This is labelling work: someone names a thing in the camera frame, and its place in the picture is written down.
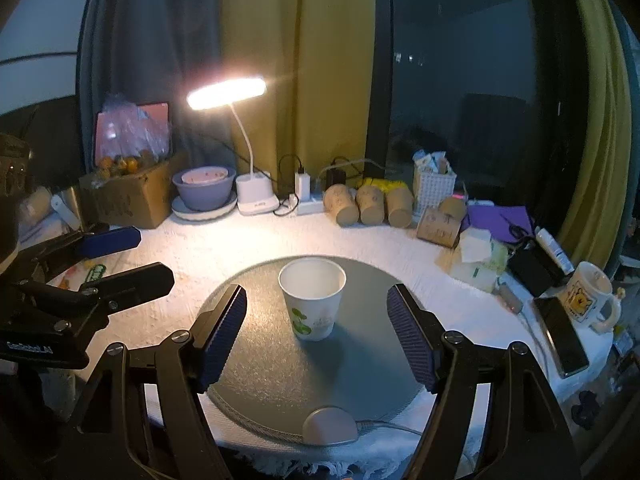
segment mug handle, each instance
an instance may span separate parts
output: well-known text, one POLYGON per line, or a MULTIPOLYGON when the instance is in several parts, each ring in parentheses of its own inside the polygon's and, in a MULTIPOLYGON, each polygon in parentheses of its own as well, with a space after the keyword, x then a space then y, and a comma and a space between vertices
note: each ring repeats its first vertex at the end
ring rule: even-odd
POLYGON ((596 334, 604 334, 605 332, 611 332, 614 325, 620 319, 622 314, 622 306, 620 305, 620 298, 615 294, 611 294, 607 301, 611 300, 611 315, 604 321, 595 321, 591 323, 591 328, 596 334))

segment purple bowl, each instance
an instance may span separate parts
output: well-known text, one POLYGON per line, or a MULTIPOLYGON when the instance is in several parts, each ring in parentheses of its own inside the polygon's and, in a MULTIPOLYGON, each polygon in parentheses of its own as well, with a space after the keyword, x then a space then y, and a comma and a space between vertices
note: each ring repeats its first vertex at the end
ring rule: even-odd
POLYGON ((233 168, 226 168, 226 170, 229 174, 216 182, 185 184, 182 181, 182 175, 191 170, 176 173, 172 180, 175 187, 178 188, 178 193, 180 193, 180 198, 185 206, 194 211, 213 211, 225 205, 231 194, 231 187, 236 178, 236 170, 233 168))

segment white tablecloth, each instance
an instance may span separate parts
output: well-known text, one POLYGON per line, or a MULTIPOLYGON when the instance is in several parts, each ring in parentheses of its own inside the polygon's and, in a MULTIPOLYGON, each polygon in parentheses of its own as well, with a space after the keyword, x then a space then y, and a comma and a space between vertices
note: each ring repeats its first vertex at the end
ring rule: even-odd
MULTIPOLYGON (((481 292, 446 275, 434 262, 445 249, 415 238, 411 229, 389 226, 340 228, 324 214, 276 218, 266 214, 243 217, 237 211, 217 221, 192 224, 168 218, 160 227, 142 233, 142 243, 135 250, 107 256, 109 274, 153 262, 170 267, 175 276, 171 293, 159 300, 115 314, 110 324, 98 332, 88 348, 90 365, 78 374, 87 379, 105 347, 114 341, 129 349, 155 345, 171 332, 188 328, 202 303, 221 283, 239 271, 267 260, 301 254, 326 254, 363 261, 395 276, 407 285, 425 309, 436 314, 446 330, 459 330, 476 344, 506 348, 514 340, 524 341, 535 352, 543 370, 548 370, 550 384, 560 401, 594 379, 605 365, 612 344, 612 334, 597 335, 589 328, 578 327, 590 367, 561 380, 548 345, 543 338, 530 306, 529 293, 515 280, 507 280, 525 301, 524 316, 529 320, 537 345, 523 323, 494 296, 481 292), (541 348, 546 353, 546 364, 541 348)), ((489 387, 478 386, 476 404, 467 437, 466 449, 479 449, 486 420, 489 387)), ((149 413, 159 418, 154 388, 148 390, 149 413)), ((291 449, 250 433, 226 418, 201 396, 212 434, 221 446, 246 452, 264 451, 290 456, 291 449)), ((422 430, 434 396, 423 391, 401 413, 398 423, 422 430)), ((350 461, 360 453, 378 456, 384 464, 399 462, 411 455, 418 439, 412 434, 393 430, 375 430, 356 443, 335 447, 329 455, 319 451, 311 460, 350 461)))

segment purple paper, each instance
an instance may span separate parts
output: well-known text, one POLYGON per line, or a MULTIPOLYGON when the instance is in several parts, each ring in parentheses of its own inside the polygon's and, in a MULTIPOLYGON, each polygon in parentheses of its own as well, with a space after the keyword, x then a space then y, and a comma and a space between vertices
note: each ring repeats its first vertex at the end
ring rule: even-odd
POLYGON ((509 227, 511 224, 522 227, 533 236, 533 227, 527 208, 523 205, 503 207, 497 205, 470 205, 466 218, 462 222, 462 230, 468 227, 489 229, 491 236, 499 242, 515 244, 520 241, 513 236, 509 227))

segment yellow curtain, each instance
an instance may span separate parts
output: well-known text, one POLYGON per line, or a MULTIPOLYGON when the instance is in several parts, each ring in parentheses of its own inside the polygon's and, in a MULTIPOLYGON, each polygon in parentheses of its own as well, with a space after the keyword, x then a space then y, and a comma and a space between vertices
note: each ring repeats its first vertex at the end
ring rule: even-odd
MULTIPOLYGON (((236 104, 256 166, 277 178, 279 158, 297 153, 315 176, 334 156, 363 157, 375 0, 219 1, 224 66, 259 73, 268 85, 264 96, 236 104)), ((283 168, 290 177, 291 161, 283 168)))
POLYGON ((578 181, 558 241, 574 264, 604 268, 622 209, 631 147, 624 53, 607 0, 577 0, 587 42, 589 110, 578 181))

